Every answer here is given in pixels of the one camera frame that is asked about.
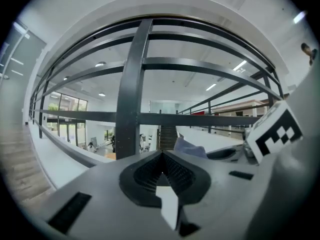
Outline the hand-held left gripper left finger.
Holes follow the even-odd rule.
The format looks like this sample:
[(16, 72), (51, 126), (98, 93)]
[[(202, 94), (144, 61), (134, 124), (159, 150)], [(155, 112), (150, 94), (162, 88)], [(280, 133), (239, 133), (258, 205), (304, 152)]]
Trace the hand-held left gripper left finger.
[(165, 221), (160, 207), (137, 205), (121, 189), (121, 172), (152, 155), (153, 152), (147, 152), (103, 162), (56, 190), (39, 212), (50, 237), (66, 240), (177, 239), (177, 232)]

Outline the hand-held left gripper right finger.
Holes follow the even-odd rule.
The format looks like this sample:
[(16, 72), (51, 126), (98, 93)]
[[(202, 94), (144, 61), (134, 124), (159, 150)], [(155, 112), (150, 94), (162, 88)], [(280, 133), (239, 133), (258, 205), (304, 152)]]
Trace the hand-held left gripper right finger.
[(163, 153), (178, 193), (177, 226), (165, 240), (276, 239), (287, 221), (287, 157), (270, 154), (259, 166)]

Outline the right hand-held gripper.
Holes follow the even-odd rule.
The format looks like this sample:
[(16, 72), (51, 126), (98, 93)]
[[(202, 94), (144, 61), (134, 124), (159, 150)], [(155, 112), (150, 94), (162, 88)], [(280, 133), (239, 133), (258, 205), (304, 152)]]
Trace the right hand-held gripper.
[(267, 155), (303, 138), (299, 123), (285, 100), (276, 102), (252, 127), (245, 130), (244, 142), (209, 151), (208, 159), (224, 163), (240, 163), (245, 157), (258, 165)]

